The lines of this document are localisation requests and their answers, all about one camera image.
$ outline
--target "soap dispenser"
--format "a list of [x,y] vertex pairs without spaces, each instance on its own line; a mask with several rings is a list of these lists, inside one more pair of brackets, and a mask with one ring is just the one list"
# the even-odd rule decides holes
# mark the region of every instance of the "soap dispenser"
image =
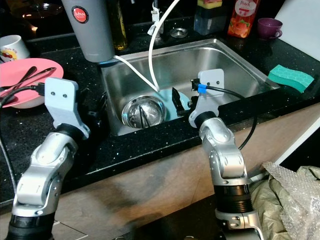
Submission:
[[227,22],[228,6],[222,0],[197,0],[193,29],[201,35],[224,30]]
[[106,0],[62,0],[85,59],[100,63],[112,59],[115,48]]

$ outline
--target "glass bottle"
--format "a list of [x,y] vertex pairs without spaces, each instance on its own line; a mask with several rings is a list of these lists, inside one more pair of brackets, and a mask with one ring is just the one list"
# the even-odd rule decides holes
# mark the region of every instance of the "glass bottle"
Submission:
[[128,41],[120,7],[120,0],[107,0],[107,11],[111,26],[113,46],[116,50],[123,50],[128,46]]
[[236,0],[230,20],[228,35],[246,38],[251,31],[260,0]]

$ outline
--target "stainless steel sink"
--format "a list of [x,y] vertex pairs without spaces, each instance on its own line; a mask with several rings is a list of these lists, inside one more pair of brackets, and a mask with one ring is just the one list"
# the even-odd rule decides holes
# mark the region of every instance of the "stainless steel sink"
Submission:
[[[148,52],[122,56],[151,80]],[[191,91],[191,79],[210,69],[223,69],[224,88],[244,97],[263,93],[278,86],[267,76],[241,58],[217,39],[207,39],[153,51],[153,68],[161,90],[176,88],[191,98],[198,93]],[[133,98],[150,95],[154,91],[129,67],[117,63],[102,69],[103,84],[107,93],[107,114],[111,133],[116,136],[137,131],[122,123],[122,110]],[[238,100],[224,95],[220,105]]]

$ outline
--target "red logo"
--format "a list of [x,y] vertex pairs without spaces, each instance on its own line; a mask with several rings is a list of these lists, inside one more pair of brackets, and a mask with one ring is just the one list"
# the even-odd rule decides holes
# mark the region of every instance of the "red logo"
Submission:
[[72,8],[72,15],[81,24],[85,24],[89,20],[88,12],[81,6],[74,6]]
[[7,53],[7,52],[1,52],[1,55],[4,56],[5,58],[10,58],[12,59],[12,55]]

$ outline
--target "black cable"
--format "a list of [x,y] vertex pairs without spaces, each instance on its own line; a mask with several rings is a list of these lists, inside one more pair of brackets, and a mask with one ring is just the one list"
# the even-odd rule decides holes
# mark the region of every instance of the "black cable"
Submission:
[[[20,87],[18,89],[12,90],[0,102],[0,112],[1,112],[2,107],[7,103],[7,101],[13,95],[15,95],[15,94],[17,94],[19,92],[25,91],[25,90],[36,90],[36,88],[37,88],[37,86],[32,85],[32,86],[24,86],[24,87]],[[2,152],[3,152],[3,156],[5,158],[6,165],[8,166],[8,169],[9,169],[10,178],[11,178],[11,182],[12,182],[12,187],[13,187],[14,193],[16,193],[17,192],[17,182],[16,182],[16,179],[15,179],[15,172],[14,172],[14,169],[13,169],[13,166],[12,166],[8,151],[6,149],[6,146],[5,146],[3,138],[2,138],[1,129],[0,129],[0,147],[1,147]]]
[[[224,88],[220,88],[220,87],[215,87],[215,86],[206,86],[206,89],[210,89],[210,90],[215,90],[215,91],[219,91],[219,92],[224,92],[226,94],[230,94],[233,95],[239,99],[246,99],[244,96],[240,95],[239,93],[236,93],[234,91],[228,90],[228,89],[224,89]],[[246,137],[246,139],[243,141],[243,143],[239,146],[239,150],[243,149],[244,146],[249,142],[251,136],[254,134],[254,131],[256,129],[258,123],[258,116],[256,111],[254,111],[254,116],[253,116],[253,123],[252,123],[252,127],[251,130],[248,134],[248,136]]]

